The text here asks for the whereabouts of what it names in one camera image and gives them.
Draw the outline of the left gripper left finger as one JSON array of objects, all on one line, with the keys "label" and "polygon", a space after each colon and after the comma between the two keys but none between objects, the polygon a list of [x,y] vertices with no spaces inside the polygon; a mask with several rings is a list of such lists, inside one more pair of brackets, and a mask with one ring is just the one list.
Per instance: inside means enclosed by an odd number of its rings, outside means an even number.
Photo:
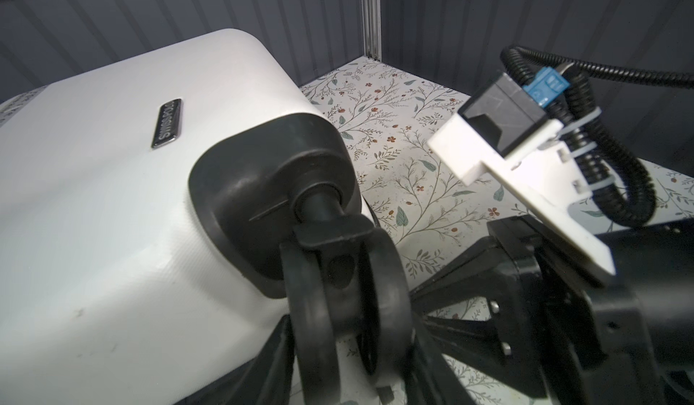
[{"label": "left gripper left finger", "polygon": [[295,341],[283,316],[258,355],[179,404],[287,404],[294,374]]}]

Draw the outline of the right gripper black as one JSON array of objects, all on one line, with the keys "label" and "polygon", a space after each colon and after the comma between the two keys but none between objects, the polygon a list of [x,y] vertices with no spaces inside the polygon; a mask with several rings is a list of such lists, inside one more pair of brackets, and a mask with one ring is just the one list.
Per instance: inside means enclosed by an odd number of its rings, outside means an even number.
[{"label": "right gripper black", "polygon": [[693,401],[693,222],[603,233],[616,274],[529,215],[410,294],[442,356],[562,404]]}]

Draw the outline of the floral table mat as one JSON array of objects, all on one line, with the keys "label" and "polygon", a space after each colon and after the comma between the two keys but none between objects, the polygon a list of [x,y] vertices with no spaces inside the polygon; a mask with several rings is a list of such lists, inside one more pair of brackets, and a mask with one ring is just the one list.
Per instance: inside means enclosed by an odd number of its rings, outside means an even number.
[{"label": "floral table mat", "polygon": [[[530,213],[489,175],[462,186],[428,139],[468,96],[361,57],[300,86],[339,130],[361,192],[399,250],[416,287],[487,234],[488,222]],[[693,217],[693,170],[644,161],[658,196],[653,223]],[[354,339],[336,345],[343,404],[381,404],[365,379]],[[478,404],[551,404],[531,399],[445,357]]]}]

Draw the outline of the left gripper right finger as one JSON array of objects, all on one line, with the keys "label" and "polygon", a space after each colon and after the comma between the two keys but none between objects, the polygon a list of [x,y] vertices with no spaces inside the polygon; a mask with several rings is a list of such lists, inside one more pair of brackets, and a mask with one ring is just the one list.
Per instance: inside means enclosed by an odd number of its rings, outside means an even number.
[{"label": "left gripper right finger", "polygon": [[407,403],[475,405],[422,320],[414,317],[412,322],[414,339],[405,371]]}]

